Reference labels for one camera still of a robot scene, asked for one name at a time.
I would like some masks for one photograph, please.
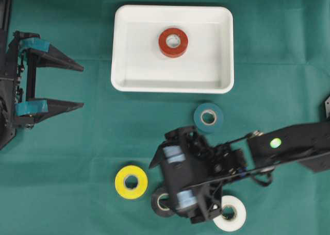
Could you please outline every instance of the red tape roll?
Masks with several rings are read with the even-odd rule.
[[[174,41],[174,44],[169,44],[169,40]],[[158,44],[160,51],[164,55],[176,58],[183,55],[186,51],[188,46],[188,37],[178,28],[169,28],[160,34]]]

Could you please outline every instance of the white tape roll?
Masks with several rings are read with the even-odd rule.
[[[215,217],[213,219],[217,227],[224,231],[236,231],[241,228],[246,220],[246,209],[240,199],[225,195],[221,200],[222,209],[230,207],[234,211],[234,216],[232,219],[226,219],[223,215]]]

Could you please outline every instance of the blue tape on gripper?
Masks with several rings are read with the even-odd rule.
[[[15,105],[16,115],[28,115],[28,114],[36,114],[36,113],[45,113],[48,112],[48,104],[47,100],[33,100],[17,103]]]

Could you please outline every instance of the green led light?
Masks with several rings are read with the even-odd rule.
[[[282,141],[280,138],[274,138],[269,144],[271,148],[278,148],[282,144]]]

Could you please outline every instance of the black tape roll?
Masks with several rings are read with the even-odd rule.
[[[169,208],[164,208],[160,206],[159,200],[168,195],[166,189],[164,187],[158,188],[151,196],[151,208],[160,217],[171,217],[174,215],[174,212]]]

